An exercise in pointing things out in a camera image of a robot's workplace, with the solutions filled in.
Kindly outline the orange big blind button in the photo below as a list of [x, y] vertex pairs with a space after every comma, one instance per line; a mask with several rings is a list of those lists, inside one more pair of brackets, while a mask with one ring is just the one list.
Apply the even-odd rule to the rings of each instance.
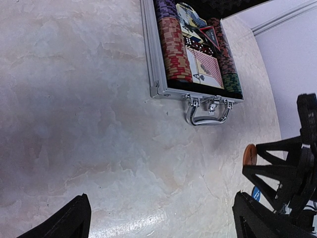
[[247, 145], [243, 154], [243, 166], [256, 165], [257, 157], [258, 154], [256, 146], [254, 144]]

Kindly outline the black red triangular dealer button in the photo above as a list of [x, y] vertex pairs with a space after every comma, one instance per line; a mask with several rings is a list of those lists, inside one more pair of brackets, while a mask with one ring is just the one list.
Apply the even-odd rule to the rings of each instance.
[[220, 50], [219, 43], [216, 37], [216, 32], [213, 26], [200, 28], [199, 31], [218, 49]]

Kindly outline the green poker chip stack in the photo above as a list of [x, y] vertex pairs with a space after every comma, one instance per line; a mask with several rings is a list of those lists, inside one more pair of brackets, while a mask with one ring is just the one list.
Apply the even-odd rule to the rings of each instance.
[[242, 93], [239, 76], [236, 73], [228, 73], [222, 76], [224, 89], [229, 92]]

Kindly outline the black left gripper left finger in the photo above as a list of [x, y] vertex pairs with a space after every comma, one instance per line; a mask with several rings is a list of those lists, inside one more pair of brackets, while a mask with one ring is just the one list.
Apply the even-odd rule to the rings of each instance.
[[21, 238], [87, 238], [91, 206], [86, 194], [77, 195], [43, 223], [20, 235]]

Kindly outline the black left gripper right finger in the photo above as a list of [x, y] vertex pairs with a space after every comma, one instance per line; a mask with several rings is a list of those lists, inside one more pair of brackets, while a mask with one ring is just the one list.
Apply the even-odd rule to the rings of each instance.
[[232, 207], [238, 238], [314, 238], [268, 210], [249, 194], [238, 192]]

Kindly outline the blue small blind button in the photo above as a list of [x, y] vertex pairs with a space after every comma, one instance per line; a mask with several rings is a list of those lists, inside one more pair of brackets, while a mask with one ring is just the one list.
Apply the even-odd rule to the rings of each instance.
[[254, 198], [257, 202], [259, 202], [261, 199], [261, 191], [256, 186], [254, 186], [252, 189], [251, 197]]

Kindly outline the aluminium poker set case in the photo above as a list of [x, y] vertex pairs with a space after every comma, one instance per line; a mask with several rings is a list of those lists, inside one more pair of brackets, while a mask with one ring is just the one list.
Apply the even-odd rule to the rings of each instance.
[[143, 0], [150, 95], [184, 100], [191, 125], [223, 124], [243, 92], [221, 21], [259, 0]]

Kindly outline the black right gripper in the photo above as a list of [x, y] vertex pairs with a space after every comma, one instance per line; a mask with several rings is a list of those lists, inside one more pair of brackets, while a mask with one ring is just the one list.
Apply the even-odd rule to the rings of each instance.
[[272, 165], [245, 165], [242, 174], [264, 195], [274, 210], [285, 205], [296, 226], [311, 226], [316, 209], [305, 209], [317, 200], [317, 149], [302, 145], [299, 136], [256, 145], [257, 154]]

